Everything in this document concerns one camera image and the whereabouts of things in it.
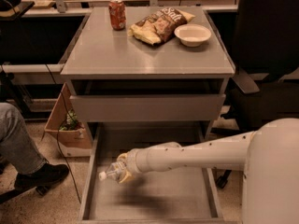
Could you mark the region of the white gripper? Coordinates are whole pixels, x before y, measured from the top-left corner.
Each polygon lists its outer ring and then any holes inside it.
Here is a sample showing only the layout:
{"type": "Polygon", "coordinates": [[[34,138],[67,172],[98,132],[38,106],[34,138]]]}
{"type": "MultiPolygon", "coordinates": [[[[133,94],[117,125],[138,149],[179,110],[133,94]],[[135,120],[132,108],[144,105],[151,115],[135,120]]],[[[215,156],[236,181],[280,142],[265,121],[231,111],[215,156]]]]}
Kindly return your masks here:
{"type": "Polygon", "coordinates": [[[137,154],[139,149],[134,148],[130,150],[128,153],[122,153],[117,158],[117,161],[126,163],[127,170],[121,173],[121,177],[119,183],[125,183],[134,179],[133,175],[141,174],[142,171],[137,166],[137,154]]]}

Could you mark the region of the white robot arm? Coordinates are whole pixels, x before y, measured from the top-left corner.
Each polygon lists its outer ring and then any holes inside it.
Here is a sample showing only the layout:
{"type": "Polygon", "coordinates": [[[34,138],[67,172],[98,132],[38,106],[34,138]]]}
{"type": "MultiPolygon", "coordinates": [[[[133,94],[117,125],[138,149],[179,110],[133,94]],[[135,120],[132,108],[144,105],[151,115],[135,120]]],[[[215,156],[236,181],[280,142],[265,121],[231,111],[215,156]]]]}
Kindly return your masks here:
{"type": "Polygon", "coordinates": [[[179,167],[243,172],[242,224],[299,223],[299,119],[183,147],[168,142],[120,154],[126,179],[179,167]]]}

